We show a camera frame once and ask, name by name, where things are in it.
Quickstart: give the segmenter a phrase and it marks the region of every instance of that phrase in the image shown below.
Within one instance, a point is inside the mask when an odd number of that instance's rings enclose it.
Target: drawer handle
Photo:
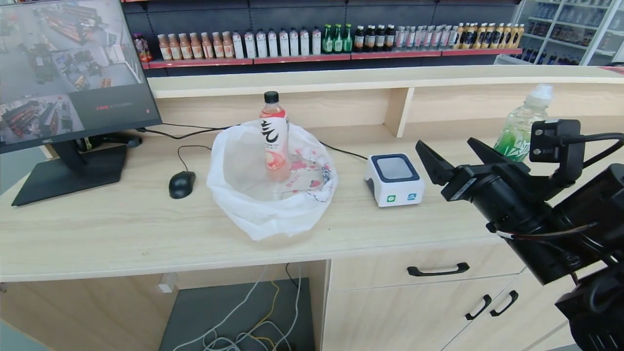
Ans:
[[[464,273],[470,269],[470,266],[466,262],[460,262],[457,264],[457,270],[452,270],[450,272],[438,272],[438,273],[424,273],[421,272],[418,267],[408,267],[407,272],[409,275],[413,275],[415,277],[434,277],[436,275],[451,275],[451,274],[460,274]]]
[[[485,296],[483,296],[483,301],[485,301],[485,304],[477,312],[477,314],[475,314],[475,315],[471,315],[470,313],[466,314],[466,319],[467,320],[473,320],[473,319],[477,318],[481,314],[481,312],[485,311],[485,309],[492,303],[492,298],[490,297],[490,295],[486,294]]]
[[[511,307],[511,305],[514,304],[514,302],[518,299],[518,293],[515,290],[511,290],[509,292],[509,296],[511,296],[511,302],[509,302],[509,305],[505,306],[504,309],[502,309],[500,312],[496,312],[496,310],[491,310],[490,314],[492,315],[492,317],[498,317],[500,315],[503,314],[503,312],[505,312],[509,307]]]

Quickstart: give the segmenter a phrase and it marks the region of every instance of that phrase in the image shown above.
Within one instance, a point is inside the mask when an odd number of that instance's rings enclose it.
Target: drawer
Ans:
[[[517,274],[524,263],[504,242],[331,260],[329,290],[364,289]]]

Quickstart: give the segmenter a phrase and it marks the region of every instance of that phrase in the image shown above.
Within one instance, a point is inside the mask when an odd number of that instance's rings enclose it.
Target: counter top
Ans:
[[[620,117],[592,117],[583,131],[622,131]],[[453,127],[456,134],[451,134]],[[203,148],[182,150],[197,173],[193,193],[173,200],[167,184],[183,170],[181,145],[211,145],[214,134],[174,141],[146,137],[129,150],[122,180],[56,199],[11,207],[24,180],[0,197],[0,267],[3,282],[82,279],[330,259],[389,250],[496,242],[485,219],[466,202],[447,203],[441,187],[424,172],[415,142],[424,139],[453,164],[476,163],[469,136],[493,144],[500,123],[453,121],[408,124],[402,139],[384,126],[315,129],[319,140],[364,155],[405,152],[426,181],[422,203],[380,209],[363,181],[365,162],[331,151],[339,186],[313,230],[287,238],[252,241],[224,215],[205,185],[210,155]],[[587,146],[591,155],[608,145]],[[620,151],[587,169],[583,184],[607,164],[624,162]],[[549,174],[554,165],[532,166]]]
[[[499,65],[401,67],[338,71],[227,74],[148,78],[156,99],[435,87],[481,84],[624,84],[617,72],[592,66]]]

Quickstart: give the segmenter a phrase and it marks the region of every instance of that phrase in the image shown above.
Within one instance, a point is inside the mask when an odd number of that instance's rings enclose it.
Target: monitor screen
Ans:
[[[0,6],[0,153],[160,124],[119,0]]]

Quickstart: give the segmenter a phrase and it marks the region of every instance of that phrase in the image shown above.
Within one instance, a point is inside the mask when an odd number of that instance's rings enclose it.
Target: computer mouse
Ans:
[[[193,192],[195,172],[183,171],[174,174],[169,181],[169,196],[172,199],[182,199]]]

